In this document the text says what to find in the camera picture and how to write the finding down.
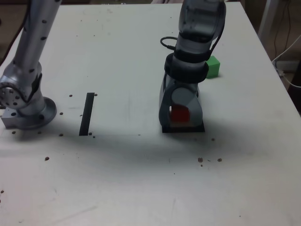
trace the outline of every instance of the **white table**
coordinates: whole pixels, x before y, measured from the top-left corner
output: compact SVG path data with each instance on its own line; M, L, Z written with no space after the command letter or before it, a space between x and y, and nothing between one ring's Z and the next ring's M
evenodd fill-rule
M301 120L239 3L220 77L199 85L206 133L161 133L159 40L178 34L180 8L60 7L40 62L63 115L14 135L1 123L1 226L301 224ZM95 138L78 136L88 92Z

